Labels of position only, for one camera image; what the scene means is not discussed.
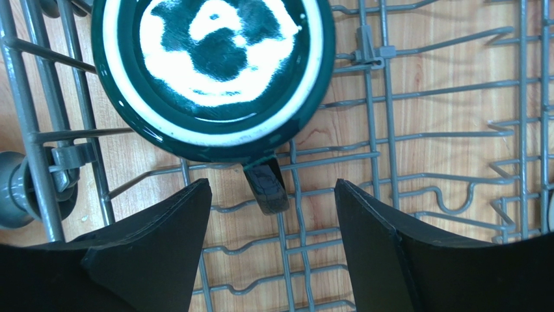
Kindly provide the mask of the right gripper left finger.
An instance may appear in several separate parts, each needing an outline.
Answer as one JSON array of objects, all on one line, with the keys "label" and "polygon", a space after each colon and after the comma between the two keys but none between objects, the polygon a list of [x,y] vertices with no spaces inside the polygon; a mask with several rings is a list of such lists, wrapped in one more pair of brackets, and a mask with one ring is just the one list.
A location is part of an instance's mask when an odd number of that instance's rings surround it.
[{"label": "right gripper left finger", "polygon": [[2,311],[187,311],[211,209],[207,179],[70,242],[1,246]]}]

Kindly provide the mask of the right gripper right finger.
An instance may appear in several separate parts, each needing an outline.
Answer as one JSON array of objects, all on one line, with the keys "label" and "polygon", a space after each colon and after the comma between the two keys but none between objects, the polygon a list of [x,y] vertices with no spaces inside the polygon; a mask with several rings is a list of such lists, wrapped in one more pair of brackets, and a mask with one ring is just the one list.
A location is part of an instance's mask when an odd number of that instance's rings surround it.
[{"label": "right gripper right finger", "polygon": [[334,188],[358,311],[552,311],[553,234],[475,240],[382,203],[350,181]]}]

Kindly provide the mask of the dark green mug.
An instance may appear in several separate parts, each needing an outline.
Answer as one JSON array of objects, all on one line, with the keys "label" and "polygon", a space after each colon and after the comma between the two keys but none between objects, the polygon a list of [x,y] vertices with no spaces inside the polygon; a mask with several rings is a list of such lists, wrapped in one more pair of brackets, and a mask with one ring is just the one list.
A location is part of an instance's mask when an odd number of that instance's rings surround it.
[{"label": "dark green mug", "polygon": [[92,50],[122,119],[184,159],[240,164],[288,210],[276,150],[309,123],[335,62],[328,1],[94,1]]}]

